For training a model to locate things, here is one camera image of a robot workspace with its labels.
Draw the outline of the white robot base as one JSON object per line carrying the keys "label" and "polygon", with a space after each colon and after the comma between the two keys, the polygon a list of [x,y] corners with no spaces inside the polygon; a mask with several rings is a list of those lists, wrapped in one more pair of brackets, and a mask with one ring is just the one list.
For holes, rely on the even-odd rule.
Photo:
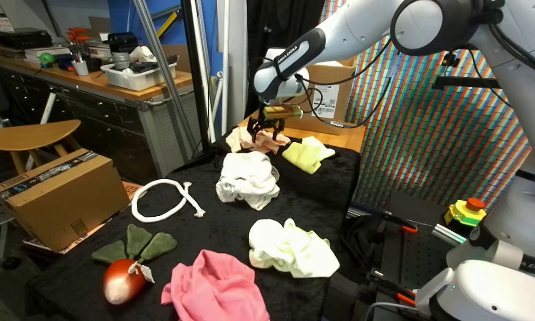
{"label": "white robot base", "polygon": [[535,321],[535,175],[516,175],[448,267],[418,290],[434,321]]}

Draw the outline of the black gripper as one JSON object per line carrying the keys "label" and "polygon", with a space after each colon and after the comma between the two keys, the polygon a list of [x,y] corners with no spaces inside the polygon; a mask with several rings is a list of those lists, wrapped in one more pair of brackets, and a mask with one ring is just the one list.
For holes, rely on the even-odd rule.
{"label": "black gripper", "polygon": [[249,132],[252,135],[258,135],[261,130],[272,128],[274,135],[279,135],[284,130],[286,119],[265,119],[263,109],[265,107],[261,107],[256,114],[249,117]]}

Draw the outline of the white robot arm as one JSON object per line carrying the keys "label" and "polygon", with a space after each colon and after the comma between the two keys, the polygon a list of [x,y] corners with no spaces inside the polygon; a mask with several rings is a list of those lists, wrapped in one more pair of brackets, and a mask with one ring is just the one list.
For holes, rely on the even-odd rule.
{"label": "white robot arm", "polygon": [[406,55],[482,52],[535,157],[535,0],[347,0],[254,75],[263,101],[300,91],[300,69],[354,57],[390,35]]}

